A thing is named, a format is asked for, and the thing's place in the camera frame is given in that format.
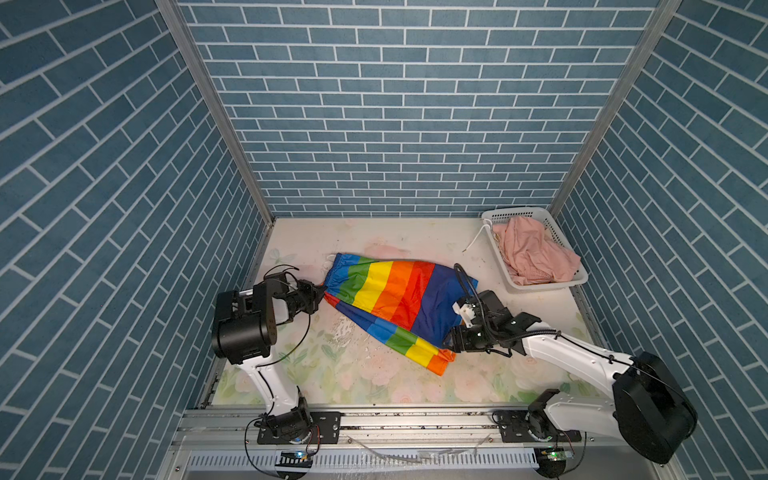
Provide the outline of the rainbow striped shorts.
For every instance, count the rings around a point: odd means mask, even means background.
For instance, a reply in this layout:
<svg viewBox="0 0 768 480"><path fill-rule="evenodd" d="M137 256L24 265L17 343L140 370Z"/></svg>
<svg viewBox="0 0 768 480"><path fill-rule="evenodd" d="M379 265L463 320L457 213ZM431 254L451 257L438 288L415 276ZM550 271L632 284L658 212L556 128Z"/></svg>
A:
<svg viewBox="0 0 768 480"><path fill-rule="evenodd" d="M462 323L453 305L468 295L454 269L425 261L338 253L324 279L325 300L371 337L435 375L456 354L443 346Z"/></svg>

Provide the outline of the white plastic laundry basket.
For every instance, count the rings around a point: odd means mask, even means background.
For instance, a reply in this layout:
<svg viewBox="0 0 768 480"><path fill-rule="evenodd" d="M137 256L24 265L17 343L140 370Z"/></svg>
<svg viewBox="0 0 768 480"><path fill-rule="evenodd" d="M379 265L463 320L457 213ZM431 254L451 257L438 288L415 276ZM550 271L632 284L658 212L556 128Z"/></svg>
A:
<svg viewBox="0 0 768 480"><path fill-rule="evenodd" d="M581 257L546 209L490 210L481 221L479 233L489 240L509 291L551 291L587 282Z"/></svg>

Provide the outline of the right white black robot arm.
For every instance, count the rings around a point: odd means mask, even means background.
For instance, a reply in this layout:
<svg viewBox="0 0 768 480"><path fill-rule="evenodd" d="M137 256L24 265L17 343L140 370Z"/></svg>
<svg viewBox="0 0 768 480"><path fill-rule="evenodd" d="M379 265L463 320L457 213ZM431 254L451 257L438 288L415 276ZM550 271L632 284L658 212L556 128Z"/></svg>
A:
<svg viewBox="0 0 768 480"><path fill-rule="evenodd" d="M450 350L550 363L603 394L602 399L578 397L559 388L539 394L525 415L530 436L539 442L570 431L595 433L620 439L645 459L664 464L696 430L695 407L652 353L600 348L527 312L514 315L492 291L465 296L453 310L461 322L446 339Z"/></svg>

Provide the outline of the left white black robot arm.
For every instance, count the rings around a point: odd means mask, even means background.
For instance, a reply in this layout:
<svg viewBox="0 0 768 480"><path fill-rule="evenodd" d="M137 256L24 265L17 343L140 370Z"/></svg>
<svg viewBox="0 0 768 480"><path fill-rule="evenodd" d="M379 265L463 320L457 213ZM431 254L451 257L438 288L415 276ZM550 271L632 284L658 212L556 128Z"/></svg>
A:
<svg viewBox="0 0 768 480"><path fill-rule="evenodd" d="M267 275L248 291L217 295L211 328L216 357L243 372L265 403L257 420L274 438L299 443L319 431L300 387L283 371L288 354L278 355L278 326L299 314L315 314L325 287L283 271Z"/></svg>

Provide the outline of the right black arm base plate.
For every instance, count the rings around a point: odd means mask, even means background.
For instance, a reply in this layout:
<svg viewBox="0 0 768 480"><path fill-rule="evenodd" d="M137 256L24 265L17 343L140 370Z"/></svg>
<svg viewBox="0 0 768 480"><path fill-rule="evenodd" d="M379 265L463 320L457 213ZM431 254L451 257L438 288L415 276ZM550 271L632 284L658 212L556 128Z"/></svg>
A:
<svg viewBox="0 0 768 480"><path fill-rule="evenodd" d="M556 429L542 412L521 409L494 410L490 418L497 426L504 443L557 441L569 444L582 440L581 432Z"/></svg>

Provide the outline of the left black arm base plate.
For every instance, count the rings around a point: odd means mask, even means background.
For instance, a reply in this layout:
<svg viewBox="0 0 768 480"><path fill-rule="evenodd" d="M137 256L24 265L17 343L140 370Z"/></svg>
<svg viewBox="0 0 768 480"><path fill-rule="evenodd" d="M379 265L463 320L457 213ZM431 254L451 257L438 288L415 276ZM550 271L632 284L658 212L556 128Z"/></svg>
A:
<svg viewBox="0 0 768 480"><path fill-rule="evenodd" d="M320 442L321 446L338 443L342 414L316 411L309 414L289 412L270 415L261 423L258 445L288 445Z"/></svg>

